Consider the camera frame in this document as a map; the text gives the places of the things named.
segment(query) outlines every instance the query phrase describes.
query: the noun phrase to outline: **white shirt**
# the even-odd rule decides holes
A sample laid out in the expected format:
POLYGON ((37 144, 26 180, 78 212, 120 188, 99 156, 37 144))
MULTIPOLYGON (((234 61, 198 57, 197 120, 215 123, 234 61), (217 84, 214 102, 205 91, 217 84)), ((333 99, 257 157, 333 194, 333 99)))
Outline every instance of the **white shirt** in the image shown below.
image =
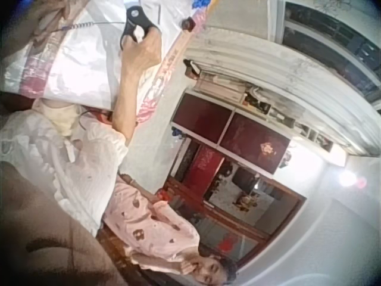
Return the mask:
POLYGON ((17 112, 0 131, 0 160, 54 197, 95 236, 128 149, 121 133, 95 120, 88 122, 82 141, 79 151, 44 115, 17 112))

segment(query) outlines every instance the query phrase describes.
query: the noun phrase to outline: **cable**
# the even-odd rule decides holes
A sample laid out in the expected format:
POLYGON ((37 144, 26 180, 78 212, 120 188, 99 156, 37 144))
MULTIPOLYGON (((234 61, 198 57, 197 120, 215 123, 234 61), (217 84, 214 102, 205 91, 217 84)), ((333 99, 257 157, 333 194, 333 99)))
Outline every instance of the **cable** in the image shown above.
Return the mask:
POLYGON ((81 113, 81 114, 79 115, 79 118, 78 118, 78 124, 79 124, 79 126, 82 127, 83 130, 86 130, 86 128, 81 124, 81 118, 82 118, 82 116, 85 115, 86 113, 92 113, 92 112, 99 113, 99 114, 103 114, 103 115, 107 115, 107 113, 103 113, 103 112, 98 111, 98 110, 86 110, 86 111, 84 111, 83 113, 81 113))
POLYGON ((88 27, 92 27, 94 25, 103 25, 103 24, 126 24, 126 22, 84 22, 84 23, 78 23, 78 24, 63 26, 57 30, 54 30, 52 33, 66 32, 69 30, 88 28, 88 27))

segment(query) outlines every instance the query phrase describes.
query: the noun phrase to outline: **pink pajamas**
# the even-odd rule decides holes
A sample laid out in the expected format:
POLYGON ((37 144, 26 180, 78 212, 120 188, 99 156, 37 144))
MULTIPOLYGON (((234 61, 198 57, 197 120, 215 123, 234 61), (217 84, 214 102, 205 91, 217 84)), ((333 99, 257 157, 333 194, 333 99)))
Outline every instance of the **pink pajamas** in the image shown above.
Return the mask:
POLYGON ((119 176, 104 221, 135 251, 169 262, 181 261, 181 251, 199 244, 197 230, 166 201, 152 205, 119 176))

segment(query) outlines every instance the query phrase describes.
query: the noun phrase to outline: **light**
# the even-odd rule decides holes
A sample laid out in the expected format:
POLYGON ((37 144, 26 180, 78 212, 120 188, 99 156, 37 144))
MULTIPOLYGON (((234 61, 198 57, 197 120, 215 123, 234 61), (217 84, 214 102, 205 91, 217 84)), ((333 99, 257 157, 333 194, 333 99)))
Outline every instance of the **light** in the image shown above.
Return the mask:
POLYGON ((354 173, 345 170, 339 175, 339 182, 342 186, 353 186, 357 182, 357 177, 354 173))

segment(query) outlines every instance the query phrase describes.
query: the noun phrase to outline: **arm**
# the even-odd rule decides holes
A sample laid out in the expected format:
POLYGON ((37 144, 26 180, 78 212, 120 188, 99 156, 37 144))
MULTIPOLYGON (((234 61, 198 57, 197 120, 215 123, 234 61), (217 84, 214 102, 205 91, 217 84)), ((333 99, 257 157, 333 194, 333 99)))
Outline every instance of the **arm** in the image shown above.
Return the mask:
POLYGON ((140 186, 134 179, 131 178, 131 176, 127 175, 127 174, 122 174, 120 175, 120 177, 122 178, 122 180, 124 180, 127 184, 129 184, 130 186, 133 186, 134 188, 136 188, 141 194, 143 197, 145 197, 147 200, 149 200, 151 202, 151 204, 155 204, 157 203, 159 200, 158 197, 156 197, 156 195, 154 194, 151 194, 149 191, 147 191, 145 188, 143 188, 142 186, 140 186))
POLYGON ((142 253, 134 253, 131 256, 133 264, 139 264, 143 269, 165 273, 181 274, 179 262, 168 262, 157 257, 149 257, 142 253))
POLYGON ((126 137, 126 145, 130 143, 136 126, 140 77, 146 69, 160 62, 161 34, 157 28, 152 28, 140 43, 127 36, 122 53, 120 94, 113 114, 113 128, 126 137))
POLYGON ((189 261, 183 262, 168 262, 164 259, 157 257, 149 257, 142 253, 134 253, 131 256, 133 264, 139 264, 144 269, 152 271, 160 271, 165 273, 173 273, 178 275, 188 275, 192 273, 196 266, 189 261))

